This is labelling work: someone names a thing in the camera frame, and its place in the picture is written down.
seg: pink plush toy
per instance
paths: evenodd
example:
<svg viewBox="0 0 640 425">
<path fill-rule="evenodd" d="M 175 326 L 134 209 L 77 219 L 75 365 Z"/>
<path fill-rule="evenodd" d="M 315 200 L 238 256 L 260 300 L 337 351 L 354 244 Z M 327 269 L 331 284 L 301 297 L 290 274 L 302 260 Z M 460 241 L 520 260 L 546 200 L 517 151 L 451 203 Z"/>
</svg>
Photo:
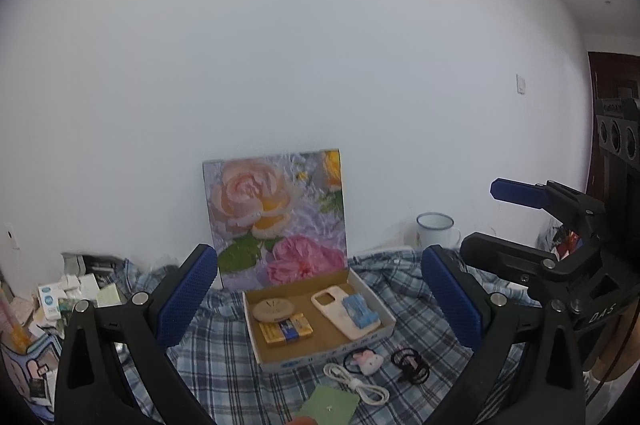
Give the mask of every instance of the pink plush toy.
<svg viewBox="0 0 640 425">
<path fill-rule="evenodd" d="M 360 372 L 364 376 L 373 375 L 373 373 L 382 367 L 382 364 L 385 361 L 383 357 L 377 355 L 370 349 L 359 353 L 353 353 L 353 360 L 356 361 L 360 368 Z"/>
</svg>

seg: white cable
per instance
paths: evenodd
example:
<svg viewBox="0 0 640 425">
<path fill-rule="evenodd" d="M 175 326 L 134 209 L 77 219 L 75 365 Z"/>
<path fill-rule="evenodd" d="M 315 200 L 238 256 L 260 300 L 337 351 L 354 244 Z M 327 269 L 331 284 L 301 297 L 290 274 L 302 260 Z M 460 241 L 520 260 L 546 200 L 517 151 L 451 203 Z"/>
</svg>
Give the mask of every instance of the white cable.
<svg viewBox="0 0 640 425">
<path fill-rule="evenodd" d="M 368 385 L 362 383 L 359 379 L 351 376 L 351 373 L 347 371 L 343 366 L 337 363 L 327 363 L 325 365 L 324 374 L 343 385 L 348 385 L 349 389 L 356 392 L 362 401 L 367 405 L 384 405 L 389 401 L 389 391 L 384 387 L 377 385 Z M 369 397 L 368 394 L 375 394 L 376 398 Z"/>
</svg>

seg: mug handle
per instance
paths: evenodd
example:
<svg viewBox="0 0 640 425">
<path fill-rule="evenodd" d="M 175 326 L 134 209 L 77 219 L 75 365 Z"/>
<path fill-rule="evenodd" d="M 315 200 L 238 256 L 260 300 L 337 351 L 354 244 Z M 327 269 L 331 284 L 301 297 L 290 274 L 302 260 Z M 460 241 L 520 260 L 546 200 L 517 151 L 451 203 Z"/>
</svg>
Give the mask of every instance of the mug handle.
<svg viewBox="0 0 640 425">
<path fill-rule="evenodd" d="M 457 227 L 453 227 L 453 228 L 451 228 L 451 230 L 456 230 L 458 232 L 458 238 L 456 239 L 456 244 L 454 246 L 452 246 L 451 248 L 458 249 L 458 248 L 460 248 L 460 245 L 462 244 L 462 232 L 460 231 L 460 228 L 457 228 Z"/>
</svg>

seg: beige oval object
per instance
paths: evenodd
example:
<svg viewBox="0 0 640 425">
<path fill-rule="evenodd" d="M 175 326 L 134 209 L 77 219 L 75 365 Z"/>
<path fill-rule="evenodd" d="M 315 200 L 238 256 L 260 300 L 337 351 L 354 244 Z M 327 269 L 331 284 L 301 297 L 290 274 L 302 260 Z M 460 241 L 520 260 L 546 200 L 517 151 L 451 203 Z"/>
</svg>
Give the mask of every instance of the beige oval object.
<svg viewBox="0 0 640 425">
<path fill-rule="evenodd" d="M 258 302 L 252 313 L 258 322 L 273 323 L 288 319 L 295 309 L 287 299 L 266 299 Z"/>
</svg>

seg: wall outlet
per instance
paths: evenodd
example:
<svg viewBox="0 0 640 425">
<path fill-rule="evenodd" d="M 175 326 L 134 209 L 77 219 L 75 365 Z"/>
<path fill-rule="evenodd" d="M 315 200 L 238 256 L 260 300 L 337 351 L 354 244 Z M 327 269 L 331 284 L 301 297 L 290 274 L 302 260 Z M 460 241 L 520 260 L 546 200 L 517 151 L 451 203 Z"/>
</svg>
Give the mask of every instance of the wall outlet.
<svg viewBox="0 0 640 425">
<path fill-rule="evenodd" d="M 7 238 L 11 242 L 11 247 L 15 250 L 19 250 L 20 246 L 18 246 L 18 239 L 15 236 L 13 225 L 11 223 L 5 223 L 4 231 L 6 232 Z"/>
<path fill-rule="evenodd" d="M 518 88 L 518 94 L 525 94 L 527 91 L 527 83 L 519 74 L 516 74 L 516 87 Z"/>
</svg>

